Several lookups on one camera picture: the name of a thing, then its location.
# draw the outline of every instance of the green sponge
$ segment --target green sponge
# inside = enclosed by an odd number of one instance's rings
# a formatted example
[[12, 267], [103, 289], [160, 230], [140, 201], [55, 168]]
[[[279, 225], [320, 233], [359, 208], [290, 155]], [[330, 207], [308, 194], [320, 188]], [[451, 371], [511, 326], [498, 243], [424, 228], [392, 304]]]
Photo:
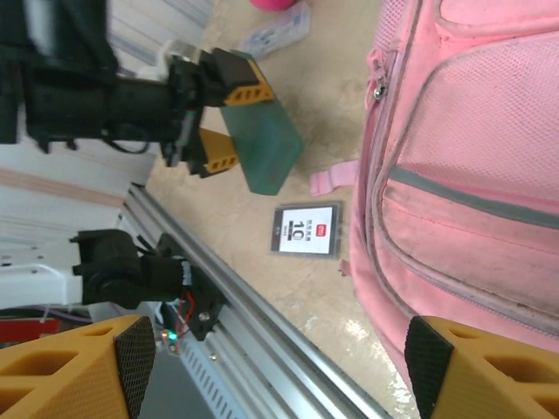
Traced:
[[[252, 57], [233, 51], [247, 59]], [[251, 192], [277, 195], [303, 152], [303, 139], [275, 99], [220, 108]]]

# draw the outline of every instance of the red label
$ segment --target red label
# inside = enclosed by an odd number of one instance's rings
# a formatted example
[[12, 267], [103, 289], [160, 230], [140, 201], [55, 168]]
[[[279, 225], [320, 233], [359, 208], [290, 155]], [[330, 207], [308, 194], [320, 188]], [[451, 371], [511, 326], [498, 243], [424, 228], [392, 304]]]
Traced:
[[316, 236], [317, 237], [325, 237], [326, 236], [326, 224], [317, 224], [316, 225]]

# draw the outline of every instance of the beige floor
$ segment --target beige floor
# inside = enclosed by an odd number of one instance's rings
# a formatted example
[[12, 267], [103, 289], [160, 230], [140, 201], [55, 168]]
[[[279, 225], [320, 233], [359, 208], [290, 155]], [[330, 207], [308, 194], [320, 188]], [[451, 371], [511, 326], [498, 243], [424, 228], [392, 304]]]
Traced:
[[[418, 417], [415, 403], [356, 303], [350, 278], [336, 261], [277, 257], [270, 253], [273, 209], [317, 201], [308, 177], [358, 156], [364, 120], [366, 54], [380, 0], [316, 0], [312, 34], [259, 62], [306, 141], [306, 151], [278, 196], [248, 192], [240, 168], [200, 181], [186, 168], [159, 160], [148, 189], [188, 224], [222, 259], [291, 320], [327, 356], [394, 417]], [[247, 0], [217, 0], [204, 47], [235, 48], [256, 24], [270, 18]], [[206, 126], [218, 130], [210, 116]], [[324, 200], [347, 203], [351, 189]], [[347, 215], [342, 256], [348, 256]]]

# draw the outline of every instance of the pink backpack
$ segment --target pink backpack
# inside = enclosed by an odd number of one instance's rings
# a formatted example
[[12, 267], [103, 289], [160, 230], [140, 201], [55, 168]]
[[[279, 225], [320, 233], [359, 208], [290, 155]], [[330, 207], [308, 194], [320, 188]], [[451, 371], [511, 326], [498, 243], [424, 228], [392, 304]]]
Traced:
[[414, 314], [559, 352], [559, 2], [385, 1], [351, 274], [407, 378]]

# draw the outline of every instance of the black rubber pad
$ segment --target black rubber pad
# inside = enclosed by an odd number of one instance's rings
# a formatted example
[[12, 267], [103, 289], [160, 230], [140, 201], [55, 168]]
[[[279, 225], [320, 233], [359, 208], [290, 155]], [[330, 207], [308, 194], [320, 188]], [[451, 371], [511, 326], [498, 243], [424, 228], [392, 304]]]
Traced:
[[422, 419], [429, 419], [433, 414], [453, 349], [421, 317], [411, 320], [404, 355]]
[[138, 319], [126, 332], [116, 336], [114, 349], [128, 414], [136, 419], [154, 366], [155, 338], [149, 318]]

